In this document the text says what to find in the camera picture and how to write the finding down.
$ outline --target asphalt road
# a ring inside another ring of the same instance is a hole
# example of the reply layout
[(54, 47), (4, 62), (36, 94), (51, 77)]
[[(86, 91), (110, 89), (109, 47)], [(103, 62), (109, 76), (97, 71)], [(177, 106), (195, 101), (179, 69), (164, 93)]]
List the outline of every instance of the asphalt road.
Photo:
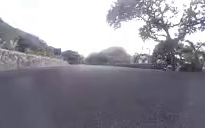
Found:
[(205, 128), (205, 74), (102, 66), (0, 72), (0, 128)]

